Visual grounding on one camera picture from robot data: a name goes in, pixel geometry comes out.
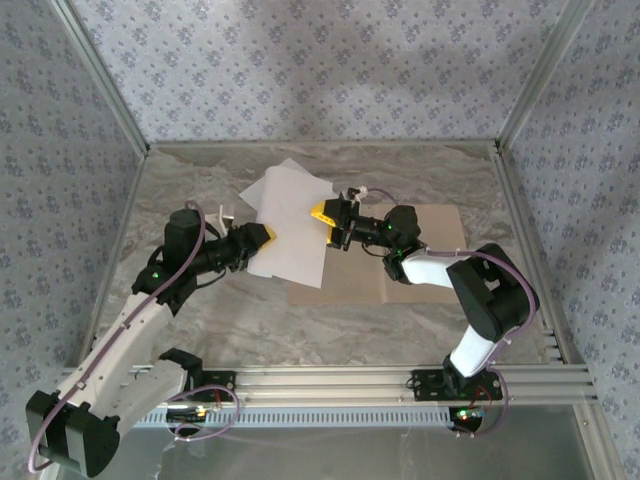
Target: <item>purple cable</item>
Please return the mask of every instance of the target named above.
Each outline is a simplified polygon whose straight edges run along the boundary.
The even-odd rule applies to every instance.
[[[491,262],[501,267],[502,269],[506,270],[508,273],[510,273],[511,276],[513,276],[513,278],[515,278],[518,281],[518,283],[522,286],[522,288],[524,289],[524,293],[527,296],[527,300],[529,300],[529,316],[527,317],[525,322],[516,330],[505,335],[501,343],[496,347],[496,349],[487,359],[487,363],[486,363],[486,365],[488,365],[486,367],[487,371],[495,373],[498,376],[498,379],[500,380],[500,383],[502,385],[502,390],[504,392],[503,393],[504,407],[502,408],[502,413],[500,413],[498,420],[496,420],[496,422],[493,425],[491,425],[488,429],[482,432],[474,434],[474,436],[486,435],[496,430],[502,424],[502,422],[504,422],[504,419],[507,415],[507,410],[509,408],[509,389],[507,387],[507,382],[505,382],[504,376],[502,375],[502,373],[499,370],[496,370],[495,368],[493,368],[490,364],[500,354],[505,343],[510,343],[512,337],[514,337],[517,334],[523,333],[533,323],[533,319],[536,316],[535,295],[533,294],[533,290],[529,286],[529,283],[520,274],[520,272],[518,272],[515,268],[513,268],[508,263],[503,262],[502,260],[494,257],[493,255],[487,255],[486,253],[483,253],[483,252],[473,252],[473,251],[436,252],[429,249],[427,249],[426,252],[428,255],[431,255],[433,257],[458,257],[458,256],[477,257],[477,258],[482,258],[483,260],[486,260],[488,262]]]
[[[58,400],[58,403],[53,407],[51,412],[49,412],[49,414],[42,421],[42,425],[38,429],[35,435],[35,438],[31,443],[31,449],[29,451],[29,459],[27,461],[27,468],[29,469],[29,472],[38,473],[53,463],[51,460],[48,460],[42,465],[36,466],[35,462],[36,462],[36,455],[38,453],[38,447],[40,446],[40,441],[42,440],[42,437],[47,431],[47,428],[49,428],[49,425],[51,425],[51,422],[53,421],[55,416],[60,412],[60,410],[64,408],[67,401],[78,391],[78,384],[86,383],[89,376],[98,367],[98,365],[100,364],[104,356],[111,349],[112,345],[116,342],[116,340],[120,337],[120,335],[122,335],[122,332],[124,332],[127,329],[127,327],[131,324],[131,322],[133,322],[136,316],[142,310],[144,310],[147,307],[147,305],[149,305],[158,295],[160,295],[167,288],[169,288],[173,284],[173,282],[175,282],[178,278],[180,278],[180,276],[185,272],[185,270],[189,267],[189,265],[191,264],[195,256],[198,254],[198,251],[200,250],[200,246],[202,245],[202,242],[204,240],[205,223],[206,223],[206,220],[204,218],[204,211],[202,210],[202,207],[200,205],[198,205],[196,202],[191,200],[186,201],[184,206],[186,208],[193,208],[197,210],[198,215],[200,216],[200,233],[198,234],[198,240],[196,241],[196,244],[193,247],[193,250],[185,260],[184,264],[178,269],[176,273],[173,274],[173,276],[169,280],[167,280],[165,283],[160,285],[155,292],[153,292],[151,295],[145,298],[142,302],[140,302],[140,305],[134,308],[134,310],[129,314],[129,316],[125,319],[125,321],[122,322],[122,325],[120,326],[120,328],[118,328],[113,333],[113,335],[109,338],[109,340],[107,340],[104,347],[102,347],[102,349],[100,349],[100,351],[96,353],[93,361],[89,364],[89,367],[87,367],[84,374],[69,389],[69,391],[65,395],[63,395],[60,400]]]
[[[385,196],[387,196],[389,198],[389,200],[391,200],[393,203],[395,203],[396,205],[398,205],[398,201],[396,200],[396,197],[394,197],[393,195],[391,195],[389,192],[387,192],[386,190],[383,190],[382,188],[378,188],[378,187],[371,187],[371,188],[367,188],[367,192],[379,192]]]
[[[195,428],[199,429],[200,431],[203,430],[200,426],[195,425],[193,423],[189,423],[189,422],[182,423],[176,428],[176,431],[174,432],[176,440],[181,440],[183,442],[199,442],[200,440],[206,440],[208,438],[218,437],[218,436],[222,435],[224,432],[226,432],[227,430],[229,430],[231,427],[233,427],[233,425],[238,420],[238,417],[240,416],[240,399],[238,398],[238,395],[236,395],[236,392],[234,392],[233,390],[228,389],[227,387],[223,387],[222,385],[205,385],[203,387],[194,388],[193,390],[189,390],[187,392],[182,392],[182,393],[179,393],[177,395],[174,395],[169,400],[167,400],[167,403],[168,402],[173,402],[175,400],[180,400],[180,399],[182,399],[184,397],[187,397],[189,395],[195,395],[196,393],[206,392],[206,391],[209,391],[209,390],[218,390],[220,392],[224,392],[224,393],[226,393],[226,394],[231,396],[231,398],[233,399],[233,404],[236,407],[235,411],[233,412],[233,415],[231,416],[231,419],[220,430],[216,430],[215,432],[209,433],[207,435],[203,435],[201,437],[183,437],[181,435],[178,435],[180,430],[182,430],[183,428],[186,428],[188,426],[195,427]]]

